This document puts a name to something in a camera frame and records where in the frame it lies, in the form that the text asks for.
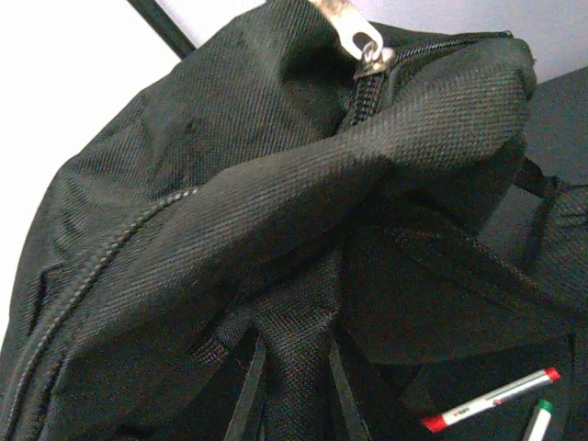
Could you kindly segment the red cap marker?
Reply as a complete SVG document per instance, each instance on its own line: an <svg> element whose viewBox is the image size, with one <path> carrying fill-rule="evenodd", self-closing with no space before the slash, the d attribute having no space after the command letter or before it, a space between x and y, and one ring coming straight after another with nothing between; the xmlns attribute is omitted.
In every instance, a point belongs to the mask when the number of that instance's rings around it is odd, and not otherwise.
<svg viewBox="0 0 588 441"><path fill-rule="evenodd" d="M492 390L478 398L460 404L444 413L424 417L421 424L431 433L439 433L451 425L466 420L473 415L486 412L496 406L524 395L531 390L545 387L561 379L554 367L540 369L532 374Z"/></svg>

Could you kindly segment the green cap marker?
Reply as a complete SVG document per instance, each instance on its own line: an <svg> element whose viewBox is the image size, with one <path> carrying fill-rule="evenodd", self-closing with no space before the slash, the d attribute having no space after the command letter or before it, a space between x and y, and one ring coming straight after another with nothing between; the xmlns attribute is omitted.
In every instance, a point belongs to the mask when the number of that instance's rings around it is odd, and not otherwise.
<svg viewBox="0 0 588 441"><path fill-rule="evenodd" d="M551 421L553 405L550 401L540 400L529 420L523 441L543 441Z"/></svg>

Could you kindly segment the black student bag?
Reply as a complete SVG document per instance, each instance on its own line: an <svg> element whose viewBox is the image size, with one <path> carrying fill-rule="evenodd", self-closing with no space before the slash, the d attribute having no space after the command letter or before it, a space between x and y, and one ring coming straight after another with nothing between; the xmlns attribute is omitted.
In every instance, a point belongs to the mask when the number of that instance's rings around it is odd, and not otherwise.
<svg viewBox="0 0 588 441"><path fill-rule="evenodd" d="M244 13L50 183L1 352L4 440L587 437L587 189L526 157L508 31ZM561 379L429 432L532 374Z"/></svg>

